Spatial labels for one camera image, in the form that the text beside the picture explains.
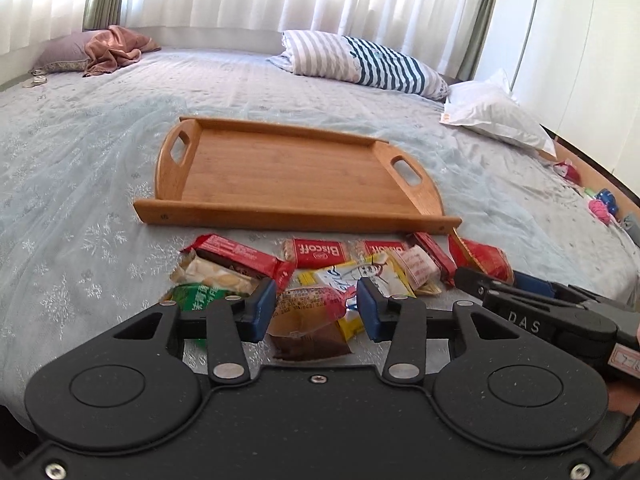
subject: handle cutout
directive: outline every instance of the handle cutout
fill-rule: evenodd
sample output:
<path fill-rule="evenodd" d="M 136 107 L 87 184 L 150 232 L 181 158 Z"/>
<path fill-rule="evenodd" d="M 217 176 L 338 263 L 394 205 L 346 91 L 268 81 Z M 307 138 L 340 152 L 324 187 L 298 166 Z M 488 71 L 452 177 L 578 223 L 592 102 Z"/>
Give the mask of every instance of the handle cutout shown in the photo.
<path fill-rule="evenodd" d="M 422 177 L 415 173 L 404 158 L 396 159 L 393 161 L 392 166 L 409 186 L 417 186 L 422 182 Z"/>
<path fill-rule="evenodd" d="M 181 130 L 178 134 L 178 138 L 175 139 L 174 145 L 171 147 L 171 158 L 178 165 L 182 165 L 184 162 L 184 155 L 187 153 L 187 146 L 189 145 L 189 137 Z"/>

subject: pink toy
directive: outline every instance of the pink toy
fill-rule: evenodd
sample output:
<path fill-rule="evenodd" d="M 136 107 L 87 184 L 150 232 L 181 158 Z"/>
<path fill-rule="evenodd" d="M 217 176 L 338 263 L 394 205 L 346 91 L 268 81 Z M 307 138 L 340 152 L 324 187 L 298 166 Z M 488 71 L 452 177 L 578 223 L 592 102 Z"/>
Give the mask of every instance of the pink toy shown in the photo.
<path fill-rule="evenodd" d="M 604 225 L 609 225 L 611 223 L 607 206 L 605 206 L 600 200 L 591 200 L 589 202 L 589 211 L 596 215 L 596 218 Z"/>

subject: green snack package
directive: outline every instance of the green snack package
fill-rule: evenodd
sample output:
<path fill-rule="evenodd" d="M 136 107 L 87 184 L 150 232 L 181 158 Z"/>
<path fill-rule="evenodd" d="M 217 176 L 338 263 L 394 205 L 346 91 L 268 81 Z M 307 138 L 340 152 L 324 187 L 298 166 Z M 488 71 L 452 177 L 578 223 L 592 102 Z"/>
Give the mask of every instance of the green snack package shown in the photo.
<path fill-rule="evenodd" d="M 231 290 L 223 288 L 213 288 L 201 283 L 185 283 L 177 285 L 163 298 L 165 300 L 174 300 L 178 304 L 180 310 L 202 310 L 213 300 L 221 300 L 227 296 L 242 296 L 247 294 L 239 294 Z M 196 343 L 205 348 L 206 339 L 196 339 Z"/>

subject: white pillow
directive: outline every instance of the white pillow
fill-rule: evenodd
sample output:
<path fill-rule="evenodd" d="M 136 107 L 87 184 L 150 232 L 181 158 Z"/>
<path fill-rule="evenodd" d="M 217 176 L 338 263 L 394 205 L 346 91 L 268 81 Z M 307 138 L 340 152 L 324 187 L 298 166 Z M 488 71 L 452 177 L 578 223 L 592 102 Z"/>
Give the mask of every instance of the white pillow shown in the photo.
<path fill-rule="evenodd" d="M 487 81 L 451 85 L 440 122 L 556 157 L 554 142 L 544 128 L 511 98 L 504 70 Z"/>

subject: yellow snack package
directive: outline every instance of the yellow snack package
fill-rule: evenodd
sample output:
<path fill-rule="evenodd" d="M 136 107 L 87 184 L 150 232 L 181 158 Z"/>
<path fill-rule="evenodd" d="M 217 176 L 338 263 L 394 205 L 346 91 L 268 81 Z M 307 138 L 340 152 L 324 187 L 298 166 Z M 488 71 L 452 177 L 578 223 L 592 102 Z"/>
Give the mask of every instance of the yellow snack package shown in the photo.
<path fill-rule="evenodd" d="M 360 278 L 370 278 L 383 296 L 404 294 L 415 297 L 401 267 L 386 252 L 323 269 L 301 272 L 298 275 L 302 285 L 327 285 L 340 292 L 347 292 L 350 289 L 353 291 L 346 301 L 347 313 L 338 320 L 346 340 L 364 330 L 354 292 Z"/>

